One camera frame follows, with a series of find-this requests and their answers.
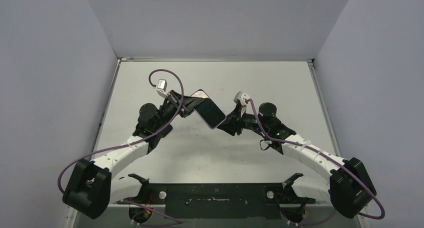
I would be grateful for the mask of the black smartphone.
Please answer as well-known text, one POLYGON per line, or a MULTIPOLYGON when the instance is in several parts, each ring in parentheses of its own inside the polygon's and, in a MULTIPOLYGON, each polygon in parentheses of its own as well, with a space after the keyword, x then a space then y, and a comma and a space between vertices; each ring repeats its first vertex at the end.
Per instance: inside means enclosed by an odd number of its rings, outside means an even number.
POLYGON ((211 129, 215 129, 226 119, 224 112, 210 98, 203 99, 194 110, 211 129))

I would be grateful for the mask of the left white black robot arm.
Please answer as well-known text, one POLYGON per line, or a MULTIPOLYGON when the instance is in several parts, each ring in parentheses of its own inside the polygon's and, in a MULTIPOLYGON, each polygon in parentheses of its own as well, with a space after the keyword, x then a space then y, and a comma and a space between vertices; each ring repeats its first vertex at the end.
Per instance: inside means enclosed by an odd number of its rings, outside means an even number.
POLYGON ((114 178, 134 161, 152 152, 171 132, 171 122, 177 115, 185 118, 210 101, 201 89, 190 96, 172 90, 165 94, 160 107, 153 103, 142 105, 135 131, 123 144, 95 151, 101 155, 92 160, 87 155, 72 162, 74 168, 62 192, 63 203, 91 219, 102 215, 110 204, 126 198, 144 203, 149 198, 149 189, 144 186, 146 179, 135 174, 118 180, 114 178))

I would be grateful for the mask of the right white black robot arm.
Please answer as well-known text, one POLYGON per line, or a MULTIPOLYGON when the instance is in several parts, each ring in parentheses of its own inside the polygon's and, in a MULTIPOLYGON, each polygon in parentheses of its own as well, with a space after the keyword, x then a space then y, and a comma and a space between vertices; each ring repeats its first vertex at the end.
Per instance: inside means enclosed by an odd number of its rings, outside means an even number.
POLYGON ((321 179, 295 174, 283 183, 282 195, 290 203, 300 198, 330 203, 346 218, 363 216, 363 209, 374 201, 385 217, 385 209, 377 198, 377 191, 364 164, 357 158, 350 160, 328 153, 303 139, 277 118, 277 107, 263 103, 253 114, 245 113, 245 105, 237 103, 234 110, 217 126, 232 135, 243 130, 253 131, 266 141, 268 147, 282 155, 291 157, 320 175, 321 179))

